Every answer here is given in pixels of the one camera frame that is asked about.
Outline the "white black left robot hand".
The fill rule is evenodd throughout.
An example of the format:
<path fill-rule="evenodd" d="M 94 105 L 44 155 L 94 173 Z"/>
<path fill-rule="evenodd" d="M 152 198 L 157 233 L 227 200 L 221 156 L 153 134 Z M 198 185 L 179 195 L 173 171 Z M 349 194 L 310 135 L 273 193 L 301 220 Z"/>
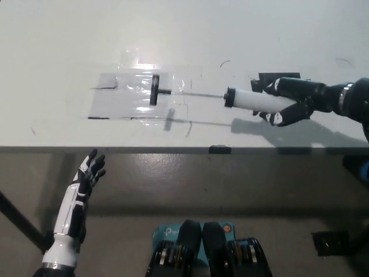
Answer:
<path fill-rule="evenodd" d="M 86 236 L 88 201 L 98 180 L 106 173 L 105 155 L 97 150 L 85 157 L 63 197 L 55 222 L 51 247 L 42 266 L 50 269 L 75 269 L 80 246 Z"/>

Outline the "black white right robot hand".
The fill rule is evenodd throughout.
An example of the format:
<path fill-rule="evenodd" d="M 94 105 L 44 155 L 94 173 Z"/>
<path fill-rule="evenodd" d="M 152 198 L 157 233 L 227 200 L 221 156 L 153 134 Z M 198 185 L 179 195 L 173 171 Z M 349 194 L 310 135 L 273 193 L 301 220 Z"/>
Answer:
<path fill-rule="evenodd" d="M 340 95 L 345 84 L 328 86 L 300 78 L 282 77 L 270 83 L 264 92 L 295 101 L 294 104 L 276 113 L 253 111 L 273 126 L 288 126 L 296 122 L 310 119 L 315 111 L 342 114 Z"/>

